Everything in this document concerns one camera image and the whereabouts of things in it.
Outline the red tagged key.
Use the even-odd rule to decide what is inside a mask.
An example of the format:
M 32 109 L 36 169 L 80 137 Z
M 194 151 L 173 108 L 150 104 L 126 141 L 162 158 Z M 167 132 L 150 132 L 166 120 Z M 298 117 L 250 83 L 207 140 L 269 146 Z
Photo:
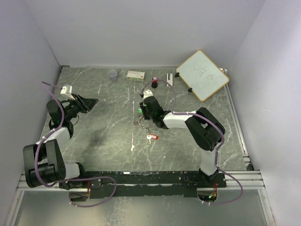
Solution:
M 148 139 L 149 143 L 151 144 L 152 140 L 158 140 L 158 136 L 155 134 L 149 134 L 146 136 L 146 138 Z

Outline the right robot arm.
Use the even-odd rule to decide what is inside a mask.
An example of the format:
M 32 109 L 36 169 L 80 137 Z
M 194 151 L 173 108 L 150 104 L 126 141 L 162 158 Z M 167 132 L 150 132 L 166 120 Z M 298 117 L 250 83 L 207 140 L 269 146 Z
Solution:
M 187 129 L 201 148 L 200 183 L 210 187 L 216 181 L 218 174 L 218 150 L 224 143 L 225 128 L 204 107 L 193 112 L 177 113 L 165 111 L 157 99 L 150 95 L 142 94 L 143 101 L 140 108 L 146 120 L 161 129 Z

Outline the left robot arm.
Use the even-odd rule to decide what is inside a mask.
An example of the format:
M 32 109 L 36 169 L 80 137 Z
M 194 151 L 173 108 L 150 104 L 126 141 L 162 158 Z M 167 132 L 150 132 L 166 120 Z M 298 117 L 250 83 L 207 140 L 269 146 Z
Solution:
M 64 163 L 60 148 L 73 136 L 71 119 L 79 113 L 90 112 L 97 103 L 98 99 L 83 98 L 78 94 L 72 94 L 71 99 L 63 101 L 48 101 L 50 133 L 23 148 L 25 179 L 30 188 L 68 179 L 77 188 L 87 184 L 88 176 L 81 163 Z

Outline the wire keyring with keys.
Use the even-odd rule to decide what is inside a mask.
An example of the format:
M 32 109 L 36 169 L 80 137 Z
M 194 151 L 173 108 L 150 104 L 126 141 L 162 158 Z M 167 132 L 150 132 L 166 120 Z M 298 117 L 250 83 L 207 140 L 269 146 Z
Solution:
M 133 119 L 133 126 L 138 126 L 141 129 L 146 130 L 148 133 L 151 133 L 151 127 L 153 122 L 151 120 L 145 120 L 143 116 L 135 116 Z

